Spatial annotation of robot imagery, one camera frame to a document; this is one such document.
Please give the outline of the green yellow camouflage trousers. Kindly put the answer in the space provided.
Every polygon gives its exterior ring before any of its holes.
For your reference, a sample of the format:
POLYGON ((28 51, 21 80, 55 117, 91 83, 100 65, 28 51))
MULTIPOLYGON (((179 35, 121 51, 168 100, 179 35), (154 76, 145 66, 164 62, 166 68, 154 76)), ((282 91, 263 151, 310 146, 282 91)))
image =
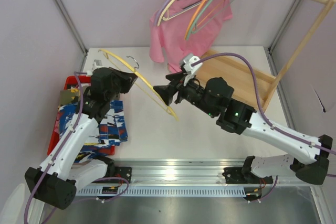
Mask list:
POLYGON ((68 104, 77 103, 79 101, 80 91, 78 88, 70 88, 60 91, 59 105, 64 106, 68 104))

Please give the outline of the blue red white shorts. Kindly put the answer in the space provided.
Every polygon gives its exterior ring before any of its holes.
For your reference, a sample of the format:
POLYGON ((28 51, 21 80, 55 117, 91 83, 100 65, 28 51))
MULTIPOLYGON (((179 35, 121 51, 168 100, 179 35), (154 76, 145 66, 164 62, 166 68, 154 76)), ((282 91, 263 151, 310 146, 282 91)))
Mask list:
MULTIPOLYGON (((59 140, 70 124, 76 107, 77 103, 73 103, 59 108, 59 140)), ((86 138, 85 144, 75 159, 75 163, 83 163, 98 156, 109 156, 110 154, 100 154, 98 151, 104 147, 119 146, 127 140, 128 133, 124 120, 123 102, 120 100, 112 101, 110 110, 104 119, 86 138)))

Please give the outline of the mint green hanger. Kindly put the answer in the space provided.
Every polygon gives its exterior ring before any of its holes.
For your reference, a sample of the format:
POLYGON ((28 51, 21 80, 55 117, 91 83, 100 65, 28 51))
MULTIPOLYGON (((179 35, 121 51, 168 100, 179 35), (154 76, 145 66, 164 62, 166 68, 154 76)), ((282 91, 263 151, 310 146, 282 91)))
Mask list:
POLYGON ((207 0, 192 23, 192 30, 188 35, 188 40, 192 34, 198 33, 215 17, 228 9, 233 1, 235 0, 207 0))

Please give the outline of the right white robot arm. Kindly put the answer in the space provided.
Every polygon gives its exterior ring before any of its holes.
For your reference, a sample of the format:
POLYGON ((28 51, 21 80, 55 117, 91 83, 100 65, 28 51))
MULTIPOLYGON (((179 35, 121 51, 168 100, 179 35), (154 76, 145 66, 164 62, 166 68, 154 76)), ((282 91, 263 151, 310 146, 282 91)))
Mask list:
POLYGON ((285 152, 273 157, 248 156, 242 167, 225 168, 223 176, 228 184, 256 184, 262 180, 271 184, 276 176, 295 176, 312 185, 324 183, 331 137, 308 136, 267 122, 253 107, 233 99, 234 89, 221 77, 209 79, 205 87, 183 72, 168 74, 166 78, 169 84, 153 88, 166 105, 186 100, 216 118, 222 130, 256 138, 285 152))

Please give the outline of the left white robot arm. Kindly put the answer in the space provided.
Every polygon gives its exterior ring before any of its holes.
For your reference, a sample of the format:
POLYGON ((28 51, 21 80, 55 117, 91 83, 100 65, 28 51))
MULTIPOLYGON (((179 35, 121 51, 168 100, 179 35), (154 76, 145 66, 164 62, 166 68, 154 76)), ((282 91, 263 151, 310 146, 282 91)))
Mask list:
POLYGON ((111 101, 121 93, 128 93, 137 78, 134 73, 101 67, 93 71, 87 89, 78 85, 79 103, 64 135, 39 167, 29 167, 25 173, 30 191, 27 209, 32 199, 37 199, 64 210, 78 190, 105 180, 112 173, 114 164, 107 157, 94 158, 78 169, 72 169, 72 165, 89 134, 110 110, 111 101))

